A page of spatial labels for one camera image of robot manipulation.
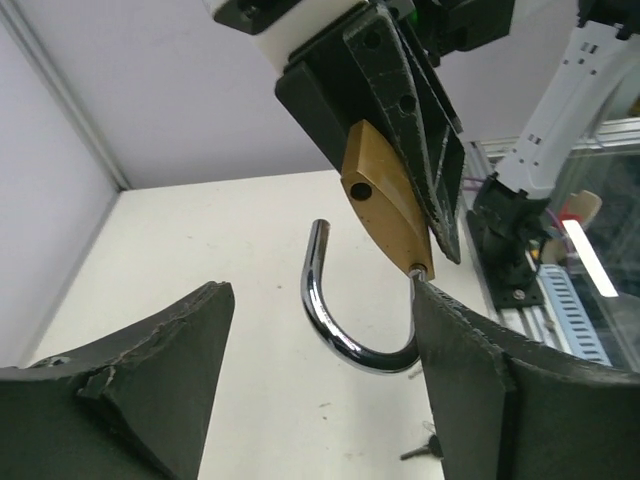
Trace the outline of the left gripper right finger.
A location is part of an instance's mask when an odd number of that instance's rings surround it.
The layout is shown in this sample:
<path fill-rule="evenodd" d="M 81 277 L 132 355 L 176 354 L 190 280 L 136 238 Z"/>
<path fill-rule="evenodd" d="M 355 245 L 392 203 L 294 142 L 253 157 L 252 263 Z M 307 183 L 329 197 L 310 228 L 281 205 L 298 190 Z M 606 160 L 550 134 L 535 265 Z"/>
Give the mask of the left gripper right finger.
<path fill-rule="evenodd" d="M 415 284 L 447 479 L 636 479 L 639 375 L 558 351 Z"/>

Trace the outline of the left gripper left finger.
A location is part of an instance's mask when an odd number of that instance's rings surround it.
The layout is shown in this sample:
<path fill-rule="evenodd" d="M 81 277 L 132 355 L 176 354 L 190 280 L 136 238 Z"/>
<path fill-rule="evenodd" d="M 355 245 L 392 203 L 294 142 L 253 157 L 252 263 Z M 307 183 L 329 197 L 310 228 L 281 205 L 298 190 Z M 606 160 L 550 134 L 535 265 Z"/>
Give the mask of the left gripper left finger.
<path fill-rule="evenodd" d="M 208 282 L 164 310 L 1 371 L 5 479 L 194 479 L 235 308 Z"/>

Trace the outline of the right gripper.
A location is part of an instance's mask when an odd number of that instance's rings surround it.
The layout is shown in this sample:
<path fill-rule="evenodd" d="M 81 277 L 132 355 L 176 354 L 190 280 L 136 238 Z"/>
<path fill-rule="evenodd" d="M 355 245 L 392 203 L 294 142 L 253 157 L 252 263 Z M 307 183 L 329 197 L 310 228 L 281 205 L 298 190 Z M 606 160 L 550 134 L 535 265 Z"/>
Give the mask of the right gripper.
<path fill-rule="evenodd" d="M 337 171 L 351 127 L 361 120 L 383 125 L 442 253 L 461 262 L 457 214 L 465 152 L 452 106 L 409 19 L 372 2 L 335 36 L 288 63 L 275 95 Z"/>

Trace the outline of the black headed key set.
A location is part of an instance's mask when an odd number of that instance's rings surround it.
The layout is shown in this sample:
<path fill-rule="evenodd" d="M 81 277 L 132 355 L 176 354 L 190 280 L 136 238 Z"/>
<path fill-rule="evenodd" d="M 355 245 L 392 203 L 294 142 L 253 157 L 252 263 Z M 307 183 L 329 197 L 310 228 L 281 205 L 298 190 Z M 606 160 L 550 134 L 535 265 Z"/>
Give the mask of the black headed key set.
<path fill-rule="evenodd" d="M 399 459 L 406 461 L 418 456 L 431 456 L 437 460 L 444 458 L 442 446 L 436 434 L 432 434 L 424 445 L 401 454 Z"/>

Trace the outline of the medium brass padlock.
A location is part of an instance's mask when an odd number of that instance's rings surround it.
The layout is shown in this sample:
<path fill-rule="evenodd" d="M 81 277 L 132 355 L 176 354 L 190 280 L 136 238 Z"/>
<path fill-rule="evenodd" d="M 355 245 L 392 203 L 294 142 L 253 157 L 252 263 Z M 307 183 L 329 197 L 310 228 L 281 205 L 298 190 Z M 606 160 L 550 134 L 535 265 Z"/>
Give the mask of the medium brass padlock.
<path fill-rule="evenodd" d="M 362 120 L 347 136 L 340 181 L 349 203 L 369 237 L 414 285 L 435 276 L 429 225 L 413 192 L 405 167 L 389 141 Z M 397 374 L 420 360 L 415 322 L 406 344 L 395 352 L 366 347 L 345 332 L 331 315 L 322 291 L 322 276 L 330 223 L 311 226 L 300 279 L 300 296 L 307 319 L 328 349 L 365 371 Z"/>

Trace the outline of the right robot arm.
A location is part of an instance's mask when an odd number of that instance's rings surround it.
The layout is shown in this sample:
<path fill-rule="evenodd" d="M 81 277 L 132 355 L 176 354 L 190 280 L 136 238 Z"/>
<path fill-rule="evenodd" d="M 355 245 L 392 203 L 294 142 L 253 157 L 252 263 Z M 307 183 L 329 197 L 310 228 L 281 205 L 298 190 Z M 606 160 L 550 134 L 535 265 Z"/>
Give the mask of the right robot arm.
<path fill-rule="evenodd" d="M 367 233 L 404 273 L 430 271 L 433 244 L 460 258 L 454 212 L 464 153 L 434 68 L 499 39 L 511 1 L 391 1 L 350 8 L 290 55 L 278 100 L 334 164 Z M 527 242 L 577 137 L 639 61 L 639 5 L 582 1 L 551 83 L 515 148 L 481 185 L 481 257 L 506 285 L 532 276 Z"/>

